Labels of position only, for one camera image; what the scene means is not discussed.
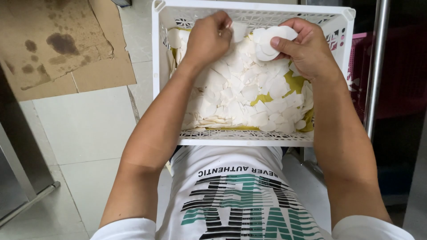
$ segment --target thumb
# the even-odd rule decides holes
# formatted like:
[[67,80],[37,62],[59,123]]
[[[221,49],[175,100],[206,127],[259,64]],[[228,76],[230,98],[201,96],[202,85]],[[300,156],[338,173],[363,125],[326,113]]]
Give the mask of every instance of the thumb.
[[280,37],[273,37],[270,41],[270,45],[277,51],[290,56],[296,56],[299,48],[299,45],[294,43],[293,41]]
[[230,43],[232,37],[233,33],[231,32],[230,28],[224,28],[221,31],[221,38],[224,39],[228,44]]

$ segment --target sleeve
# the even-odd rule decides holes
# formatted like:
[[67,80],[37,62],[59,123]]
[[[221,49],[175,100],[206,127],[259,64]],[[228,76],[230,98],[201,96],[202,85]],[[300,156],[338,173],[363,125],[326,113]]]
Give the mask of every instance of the sleeve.
[[129,218],[98,229],[91,240],[154,240],[156,223],[147,218]]
[[378,218],[349,216],[341,219],[332,230],[336,240],[414,240],[407,231]]

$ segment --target graphic print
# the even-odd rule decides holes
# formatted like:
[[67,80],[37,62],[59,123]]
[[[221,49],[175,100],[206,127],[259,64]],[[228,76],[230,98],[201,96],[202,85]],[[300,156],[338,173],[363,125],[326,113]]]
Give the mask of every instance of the graphic print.
[[[201,240],[323,239],[313,217],[296,200],[295,192],[279,180],[237,174],[203,178],[195,183],[200,184],[207,184],[208,188],[190,193],[202,198],[184,203],[181,225],[204,221],[207,231]],[[221,221],[221,208],[229,209],[228,221]]]

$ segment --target pink basket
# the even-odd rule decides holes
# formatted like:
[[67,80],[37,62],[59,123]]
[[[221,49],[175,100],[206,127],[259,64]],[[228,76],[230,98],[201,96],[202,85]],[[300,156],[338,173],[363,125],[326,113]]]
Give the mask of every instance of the pink basket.
[[[426,26],[389,29],[383,60],[377,119],[424,111],[427,106]],[[356,111],[363,120],[368,85],[372,33],[353,35],[347,80]]]

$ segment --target person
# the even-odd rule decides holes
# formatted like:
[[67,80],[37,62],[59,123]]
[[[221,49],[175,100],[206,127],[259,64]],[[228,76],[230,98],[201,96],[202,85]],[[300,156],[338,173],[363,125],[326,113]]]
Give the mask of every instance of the person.
[[313,85],[314,150],[328,189],[332,235],[288,185],[282,150],[260,146],[180,148],[156,232],[160,173],[177,146],[196,76],[230,47],[231,22],[223,11],[195,22],[185,57],[126,144],[92,239],[413,239],[390,220],[371,142],[322,29],[301,18],[280,24],[298,33],[294,41],[274,37],[271,46],[281,52],[277,59],[291,58]]

